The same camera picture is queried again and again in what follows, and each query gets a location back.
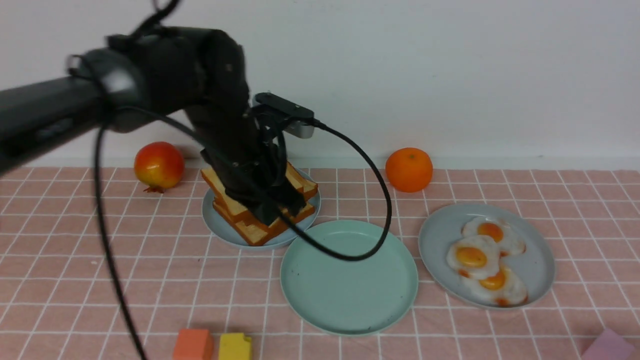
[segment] yellow block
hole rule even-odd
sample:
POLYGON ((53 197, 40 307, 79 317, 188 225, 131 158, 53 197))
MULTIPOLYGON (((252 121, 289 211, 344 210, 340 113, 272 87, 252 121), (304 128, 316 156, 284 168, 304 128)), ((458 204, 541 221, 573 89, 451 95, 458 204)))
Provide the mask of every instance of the yellow block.
POLYGON ((251 338, 242 332, 222 334, 218 360, 251 360, 251 338))

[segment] bread slice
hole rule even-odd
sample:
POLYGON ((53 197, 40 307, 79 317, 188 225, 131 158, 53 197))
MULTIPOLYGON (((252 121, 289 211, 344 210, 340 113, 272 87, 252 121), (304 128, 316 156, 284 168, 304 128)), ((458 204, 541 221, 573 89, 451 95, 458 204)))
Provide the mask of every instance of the bread slice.
MULTIPOLYGON (((224 208, 229 218, 233 222, 251 220, 253 214, 240 202, 231 199, 225 193, 225 186, 222 181, 213 170, 213 168, 204 168, 200 170, 200 174, 204 181, 207 182, 213 193, 215 194, 215 203, 224 208)), ((309 201, 312 197, 316 196, 318 191, 318 184, 311 180, 305 179, 298 171, 290 164, 287 163, 287 179, 293 185, 293 187, 303 194, 305 201, 309 201)))
MULTIPOLYGON (((240 236, 243 237, 246 243, 251 246, 263 246, 269 240, 282 234, 288 229, 287 224, 285 224, 279 218, 269 226, 264 225, 255 218, 253 218, 253 221, 244 220, 233 222, 229 217, 229 214, 222 206, 218 205, 216 202, 213 202, 213 208, 229 223, 229 225, 231 225, 231 227, 233 227, 238 232, 238 234, 240 234, 240 236)), ((295 218, 289 218, 294 224, 297 224, 307 218, 309 215, 313 214, 315 210, 316 209, 313 205, 307 203, 307 205, 302 210, 300 210, 298 216, 296 216, 295 218)))
MULTIPOLYGON (((258 221, 249 209, 226 194, 225 186, 212 168, 201 169, 200 174, 215 194, 215 199, 212 203, 213 208, 243 237, 247 244, 262 246, 288 229, 287 224, 279 218, 269 225, 258 221)), ((286 209, 283 211, 285 216, 289 217, 294 224, 297 224, 316 210, 308 201, 317 194, 318 185, 311 180, 305 179, 290 163, 287 163, 286 176, 293 187, 303 194, 305 202, 307 202, 306 206, 295 217, 289 216, 289 212, 286 209)))

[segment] orange block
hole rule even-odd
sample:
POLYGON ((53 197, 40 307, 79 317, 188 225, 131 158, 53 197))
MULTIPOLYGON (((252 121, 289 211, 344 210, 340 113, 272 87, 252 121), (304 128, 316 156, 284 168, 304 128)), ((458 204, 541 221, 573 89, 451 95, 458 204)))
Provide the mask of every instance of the orange block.
POLYGON ((173 360, 211 360, 213 338, 205 329, 182 329, 173 348, 173 360))

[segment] pink block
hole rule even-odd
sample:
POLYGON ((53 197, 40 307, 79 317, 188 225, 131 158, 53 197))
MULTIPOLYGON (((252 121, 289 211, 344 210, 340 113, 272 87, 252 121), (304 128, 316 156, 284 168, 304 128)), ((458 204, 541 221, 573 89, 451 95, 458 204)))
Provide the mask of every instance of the pink block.
POLYGON ((636 348, 611 329, 605 329, 582 355, 582 360, 626 360, 636 348))

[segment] mint green plate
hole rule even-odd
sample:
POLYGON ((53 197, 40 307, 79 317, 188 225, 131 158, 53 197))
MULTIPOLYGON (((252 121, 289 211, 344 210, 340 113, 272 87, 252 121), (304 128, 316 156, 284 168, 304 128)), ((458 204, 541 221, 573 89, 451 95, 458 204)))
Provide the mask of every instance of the mint green plate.
MULTIPOLYGON (((307 234, 341 254, 359 255, 376 244, 382 228, 337 220, 307 234)), ((357 262, 331 258, 297 238, 282 260, 280 284, 289 305, 311 325, 330 334, 365 336, 405 316, 418 292, 418 270, 392 234, 375 255, 357 262)))

